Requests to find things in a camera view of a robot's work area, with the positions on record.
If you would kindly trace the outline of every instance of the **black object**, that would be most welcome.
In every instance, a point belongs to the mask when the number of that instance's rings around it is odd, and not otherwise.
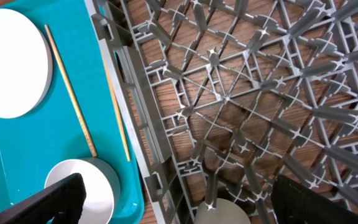
[[[279,175],[271,194],[279,224],[358,224],[358,215],[316,192]]]
[[[72,174],[0,213],[0,224],[78,223],[86,198],[81,174]]]

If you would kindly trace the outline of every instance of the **bowl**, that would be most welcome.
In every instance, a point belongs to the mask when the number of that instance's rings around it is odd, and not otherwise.
[[[65,160],[49,172],[45,188],[74,173],[82,175],[86,190],[86,199],[78,223],[109,223],[121,191],[114,169],[97,158]]]

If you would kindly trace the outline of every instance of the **wooden chopstick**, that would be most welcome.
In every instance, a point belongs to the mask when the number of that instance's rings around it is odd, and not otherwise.
[[[116,94],[114,93],[114,88],[112,87],[109,70],[107,69],[106,63],[103,60],[104,71],[106,71],[107,83],[109,84],[110,95],[112,99],[112,104],[114,106],[114,111],[116,112],[116,118],[118,123],[119,132],[121,134],[122,143],[124,145],[125,154],[127,155],[128,162],[131,161],[131,157],[129,156],[127,138],[125,137],[124,125],[122,124],[121,114],[119,112],[119,107],[116,99]]]
[[[55,41],[53,40],[52,34],[50,33],[48,25],[45,25],[45,29],[47,30],[48,38],[50,45],[52,46],[53,54],[55,55],[57,64],[60,69],[60,73],[62,74],[63,81],[65,82],[68,95],[70,96],[71,102],[73,103],[75,113],[77,115],[78,121],[81,124],[82,131],[84,132],[86,142],[88,143],[89,149],[91,150],[92,156],[97,157],[98,153],[96,152],[96,148],[94,147],[90,131],[88,130],[88,127],[86,126],[84,116],[82,115],[80,106],[78,105],[77,99],[75,97],[73,87],[71,86],[70,80],[68,79],[67,72],[65,70],[65,67],[63,65],[62,59],[60,58],[59,51],[57,50]]]

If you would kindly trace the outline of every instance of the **dish rack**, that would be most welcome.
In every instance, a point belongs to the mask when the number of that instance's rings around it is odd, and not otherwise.
[[[158,223],[221,189],[273,223],[278,174],[358,209],[358,1],[85,2]]]

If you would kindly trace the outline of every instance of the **gray plastic grid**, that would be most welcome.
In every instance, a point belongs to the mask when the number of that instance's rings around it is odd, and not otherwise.
[[[344,1],[338,9],[332,0],[277,0],[267,15],[250,15],[247,12],[248,1],[237,0],[234,7],[227,5],[222,0],[186,0],[176,9],[165,9],[164,0],[146,0],[150,14],[150,20],[135,25],[127,1],[121,0],[120,4],[107,0],[86,0],[89,15],[93,22],[95,32],[99,39],[102,55],[108,62],[108,69],[122,117],[128,130],[131,143],[135,149],[140,171],[147,191],[152,201],[152,206],[159,223],[187,223],[189,218],[194,220],[197,205],[191,201],[189,188],[185,184],[185,177],[202,174],[206,183],[205,203],[209,208],[216,206],[218,187],[224,187],[234,197],[234,201],[250,201],[255,204],[256,211],[251,215],[259,214],[263,223],[271,223],[269,212],[271,206],[266,204],[266,199],[271,191],[272,183],[277,174],[287,167],[302,184],[309,188],[318,187],[321,184],[329,184],[337,188],[337,192],[331,195],[325,194],[331,200],[342,200],[348,209],[349,202],[358,207],[358,139],[340,141],[343,137],[358,133],[358,22],[353,22],[351,15],[358,12],[358,1]],[[284,2],[303,8],[300,19],[291,23]],[[195,20],[186,16],[187,10],[192,10]],[[222,11],[234,16],[234,20],[227,32],[213,30],[208,27],[214,12]],[[274,10],[278,10],[282,21],[282,27],[272,18]],[[161,13],[172,17],[172,29],[168,33],[158,22]],[[233,36],[233,30],[239,20],[250,22],[259,26],[248,44],[239,42]],[[182,22],[198,29],[196,39],[187,47],[175,43],[174,36]],[[306,31],[325,26],[326,29],[320,38],[308,39],[302,36]],[[203,34],[209,33],[222,41],[221,48],[209,49],[207,57],[196,51]],[[132,36],[134,45],[139,54],[130,47],[129,37]],[[269,40],[272,35],[279,37]],[[147,63],[142,47],[153,39],[158,39],[163,53],[163,60]],[[243,50],[227,57],[222,57],[227,43],[234,44]],[[262,49],[271,45],[280,44],[279,54],[267,54]],[[312,56],[304,63],[299,46],[307,46],[313,49]],[[185,56],[181,68],[170,64],[168,51],[170,47],[182,49]],[[117,53],[124,74],[121,74],[118,62],[113,56]],[[335,58],[318,65],[313,62],[325,54]],[[264,78],[258,66],[258,57],[270,60],[274,66]],[[204,65],[187,70],[192,57],[200,58]],[[224,62],[236,57],[242,57],[243,65],[240,70],[224,65]],[[139,63],[141,58],[144,68]],[[280,67],[288,70],[289,76],[275,77],[273,74]],[[231,72],[236,79],[228,90],[224,88],[220,70]],[[202,83],[198,83],[189,76],[192,73],[205,71]],[[157,76],[158,80],[152,80],[151,76]],[[240,78],[250,83],[251,89],[232,94],[233,88]],[[288,81],[294,81],[288,92],[282,91],[282,86]],[[181,109],[176,113],[161,116],[162,109],[156,98],[155,88],[166,82],[172,82],[177,94]],[[184,82],[192,83],[198,87],[198,93],[193,101],[186,92]],[[320,82],[326,85],[326,91],[320,99],[314,97],[311,83]],[[299,99],[301,89],[306,95],[306,101]],[[129,94],[135,102],[134,107],[129,101]],[[215,100],[199,105],[198,100],[204,92],[212,93]],[[250,106],[245,106],[236,101],[236,98],[257,92],[255,100]],[[258,100],[262,93],[270,92],[282,98],[280,107],[273,118],[269,118],[256,110]],[[334,105],[325,105],[327,100],[338,94],[345,93],[351,100],[342,101]],[[232,129],[218,122],[218,116],[222,113],[226,104],[231,103],[248,111],[248,116],[238,128]],[[299,128],[282,119],[282,114],[294,104],[311,112],[305,125]],[[202,115],[199,110],[211,105],[220,105],[214,118]],[[197,115],[210,123],[203,139],[196,139],[191,130],[190,118]],[[270,126],[260,142],[255,142],[244,136],[243,128],[251,116],[257,116],[267,121]],[[178,119],[184,119],[184,124],[178,124]],[[164,126],[166,120],[173,121],[173,128]],[[341,125],[334,136],[328,136],[323,121],[335,121]],[[232,133],[228,139],[231,144],[225,151],[220,151],[209,146],[205,141],[213,127],[218,127]],[[293,139],[293,144],[288,153],[281,155],[269,149],[272,133],[278,131]],[[142,140],[140,131],[144,132],[146,142]],[[312,139],[312,133],[316,131],[320,142]],[[181,134],[190,136],[194,150],[190,158],[179,160],[170,137]],[[295,151],[308,143],[312,143],[321,149],[322,156],[309,170],[293,155]],[[153,164],[147,157],[148,146],[153,156]],[[240,153],[249,152],[250,146],[254,148],[252,157],[248,163],[239,162],[232,156],[235,150]],[[219,159],[219,165],[215,170],[209,170],[204,165],[204,155],[212,152]],[[283,165],[273,177],[266,177],[254,169],[258,159],[270,154],[282,159]],[[169,163],[173,162],[176,172],[169,169]],[[337,162],[345,164],[347,172],[341,175]],[[232,183],[219,175],[219,171],[225,164],[239,166],[244,174],[239,177],[237,183]],[[327,178],[325,165],[328,165],[332,180]]]

